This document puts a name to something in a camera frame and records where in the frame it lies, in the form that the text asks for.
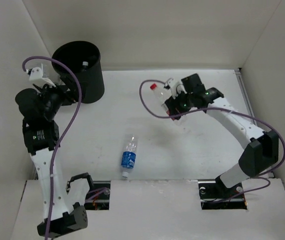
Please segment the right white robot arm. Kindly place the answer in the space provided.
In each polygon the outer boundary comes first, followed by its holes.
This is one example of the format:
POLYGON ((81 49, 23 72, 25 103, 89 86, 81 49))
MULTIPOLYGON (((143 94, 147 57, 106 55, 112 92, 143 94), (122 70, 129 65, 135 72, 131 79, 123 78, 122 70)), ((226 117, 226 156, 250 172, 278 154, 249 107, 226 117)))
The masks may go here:
POLYGON ((275 164, 279 157, 279 135, 275 130, 265 131, 236 112, 217 88, 205 88, 198 74, 181 80, 168 79, 164 88, 171 91, 165 101, 167 113, 174 120, 193 108, 217 120, 243 148, 238 162, 215 179, 214 192, 226 198, 240 182, 258 176, 275 164))

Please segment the black plastic waste bin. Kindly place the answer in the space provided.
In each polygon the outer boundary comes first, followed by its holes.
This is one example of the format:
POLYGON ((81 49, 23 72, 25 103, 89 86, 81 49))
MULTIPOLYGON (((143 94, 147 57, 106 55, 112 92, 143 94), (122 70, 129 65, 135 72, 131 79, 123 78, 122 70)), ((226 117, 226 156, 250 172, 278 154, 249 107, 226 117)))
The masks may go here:
POLYGON ((84 104, 91 104, 105 93, 105 85, 101 68, 101 54, 96 45, 88 41, 72 41, 60 46, 52 58, 66 65, 74 74, 80 73, 84 61, 88 62, 85 71, 86 91, 84 104))

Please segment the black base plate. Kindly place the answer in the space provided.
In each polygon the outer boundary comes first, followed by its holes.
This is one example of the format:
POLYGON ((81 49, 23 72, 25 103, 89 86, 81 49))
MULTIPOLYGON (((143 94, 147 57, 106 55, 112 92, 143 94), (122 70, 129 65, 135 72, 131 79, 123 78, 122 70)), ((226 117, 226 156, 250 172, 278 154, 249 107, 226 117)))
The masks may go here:
POLYGON ((111 182, 95 181, 94 190, 90 190, 85 198, 87 211, 104 211, 110 208, 111 182))
POLYGON ((242 183, 220 188, 214 179, 199 180, 198 190, 202 210, 247 210, 242 183))

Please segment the right aluminium frame rail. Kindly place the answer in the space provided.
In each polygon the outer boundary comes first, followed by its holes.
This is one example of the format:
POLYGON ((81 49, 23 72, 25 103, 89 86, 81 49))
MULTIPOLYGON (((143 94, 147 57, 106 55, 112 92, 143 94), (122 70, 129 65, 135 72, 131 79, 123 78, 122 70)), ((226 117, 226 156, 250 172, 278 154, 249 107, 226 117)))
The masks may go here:
POLYGON ((242 96, 245 102, 247 112, 250 116, 254 117, 254 112, 253 112, 253 109, 252 109, 252 106, 251 106, 251 103, 250 103, 250 100, 249 100, 249 97, 248 97, 248 94, 245 88, 245 84, 242 78, 241 69, 236 68, 234 72, 235 72, 235 76, 237 78, 237 81, 238 81, 238 84, 239 84, 239 87, 240 87, 240 90, 241 90, 241 93, 242 93, 242 96))

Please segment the blue-label clear bottle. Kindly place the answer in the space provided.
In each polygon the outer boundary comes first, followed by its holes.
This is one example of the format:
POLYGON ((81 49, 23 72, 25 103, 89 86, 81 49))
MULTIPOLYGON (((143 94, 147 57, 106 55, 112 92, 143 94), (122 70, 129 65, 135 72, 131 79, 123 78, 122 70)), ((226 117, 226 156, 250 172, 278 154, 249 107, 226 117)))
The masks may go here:
POLYGON ((121 156, 120 168, 124 179, 127 179, 134 169, 138 148, 138 137, 136 135, 126 135, 121 156))

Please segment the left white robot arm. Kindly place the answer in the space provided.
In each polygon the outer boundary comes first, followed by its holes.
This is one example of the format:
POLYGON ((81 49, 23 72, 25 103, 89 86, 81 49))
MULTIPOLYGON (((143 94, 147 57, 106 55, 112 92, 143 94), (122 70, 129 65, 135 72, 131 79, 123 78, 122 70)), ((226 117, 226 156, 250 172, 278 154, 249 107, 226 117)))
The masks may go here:
POLYGON ((85 200, 93 197, 95 187, 87 172, 64 181, 61 164, 54 159, 62 137, 54 117, 67 96, 40 68, 30 70, 28 75, 34 87, 19 92, 15 102, 23 115, 24 144, 42 191, 43 220, 37 233, 55 239, 88 226, 85 200))

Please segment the red-capped red-label bottle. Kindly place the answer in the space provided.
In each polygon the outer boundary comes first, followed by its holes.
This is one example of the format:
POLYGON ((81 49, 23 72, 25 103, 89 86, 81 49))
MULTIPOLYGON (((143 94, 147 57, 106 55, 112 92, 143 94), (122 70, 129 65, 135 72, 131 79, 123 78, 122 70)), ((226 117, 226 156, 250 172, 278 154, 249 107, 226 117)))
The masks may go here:
MULTIPOLYGON (((167 99, 170 98, 170 94, 167 92, 166 89, 162 88, 160 85, 156 84, 156 83, 153 83, 151 86, 150 86, 150 89, 152 90, 154 96, 156 97, 156 99, 158 100, 158 102, 160 103, 162 109, 166 112, 166 114, 168 116, 171 116, 172 114, 170 113, 170 110, 169 108, 167 107, 165 101, 167 99)), ((186 120, 187 120, 187 117, 186 116, 181 116, 179 117, 178 119, 176 118, 172 118, 171 119, 177 126, 181 126, 183 125, 186 120)))

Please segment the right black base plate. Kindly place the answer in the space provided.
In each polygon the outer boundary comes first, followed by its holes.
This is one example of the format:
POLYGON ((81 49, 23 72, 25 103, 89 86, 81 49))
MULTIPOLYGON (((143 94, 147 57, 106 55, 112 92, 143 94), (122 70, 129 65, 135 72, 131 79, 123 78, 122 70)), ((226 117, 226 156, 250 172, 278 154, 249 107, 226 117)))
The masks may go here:
POLYGON ((220 188, 214 179, 199 180, 198 190, 202 210, 247 210, 242 183, 220 188))

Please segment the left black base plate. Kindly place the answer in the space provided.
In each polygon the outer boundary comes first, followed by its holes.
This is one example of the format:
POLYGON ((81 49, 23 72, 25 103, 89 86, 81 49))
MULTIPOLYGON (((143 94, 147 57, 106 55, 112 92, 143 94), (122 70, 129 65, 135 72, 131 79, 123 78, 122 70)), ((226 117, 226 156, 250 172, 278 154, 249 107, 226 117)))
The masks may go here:
POLYGON ((87 211, 104 211, 110 208, 111 182, 95 181, 94 190, 90 190, 85 198, 87 211))

